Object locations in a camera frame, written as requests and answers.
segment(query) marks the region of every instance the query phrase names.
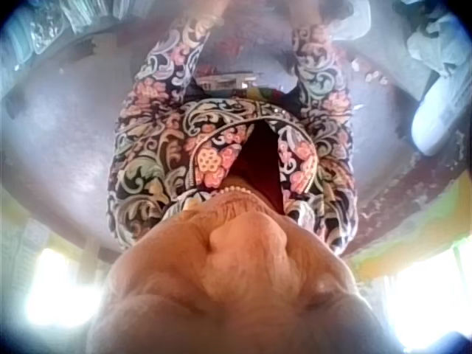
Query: wall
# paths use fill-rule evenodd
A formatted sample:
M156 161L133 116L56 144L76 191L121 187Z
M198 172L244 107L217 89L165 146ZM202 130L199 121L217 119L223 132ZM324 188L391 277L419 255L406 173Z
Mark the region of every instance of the wall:
M393 275L472 234L472 183L464 172L423 211L414 213L347 262L359 280Z

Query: pearl necklace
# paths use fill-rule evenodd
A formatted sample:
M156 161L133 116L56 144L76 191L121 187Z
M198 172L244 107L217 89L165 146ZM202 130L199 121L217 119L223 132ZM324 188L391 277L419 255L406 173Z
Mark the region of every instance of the pearl necklace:
M252 194L250 190L247 190L244 187L237 187L237 186L224 187L222 190L218 191L218 194L224 194L228 192L242 192L245 194Z

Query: sleeve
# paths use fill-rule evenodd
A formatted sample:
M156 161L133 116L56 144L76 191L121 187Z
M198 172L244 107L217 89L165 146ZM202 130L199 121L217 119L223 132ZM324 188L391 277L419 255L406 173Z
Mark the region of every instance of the sleeve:
M322 25L294 31L296 74L301 123L310 134L319 157L313 188L323 195L324 241L342 253L358 225L353 181L353 138L350 98L336 62L327 30Z
M156 188L154 175L164 171L152 159L139 156L142 138L151 131L162 131L164 119L183 103L198 57L216 23L213 18L191 16L174 21L164 40L147 55L123 102L115 130L107 212L109 229L123 248L162 219L167 196L159 193L158 201L150 201L149 196L155 195L150 190Z

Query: patterned blouse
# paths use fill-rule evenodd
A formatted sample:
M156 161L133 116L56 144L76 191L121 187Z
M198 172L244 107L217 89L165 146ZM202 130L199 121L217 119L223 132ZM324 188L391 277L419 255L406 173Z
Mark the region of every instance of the patterned blouse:
M108 223L124 249L157 223L209 200L264 121L279 146L284 213L340 254L357 229L351 107L323 26L294 30L299 117L257 100L184 103L215 22L178 19L150 51L123 103L109 176Z

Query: window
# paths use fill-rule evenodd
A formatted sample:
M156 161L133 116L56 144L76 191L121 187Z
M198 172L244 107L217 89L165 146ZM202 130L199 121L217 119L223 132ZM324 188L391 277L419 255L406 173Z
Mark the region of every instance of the window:
M389 317L407 349L423 349L451 331L472 333L471 252L469 238L391 281Z
M75 283L77 267L77 262L56 251L42 251L27 301L27 316L33 324L75 327L95 314L100 291Z

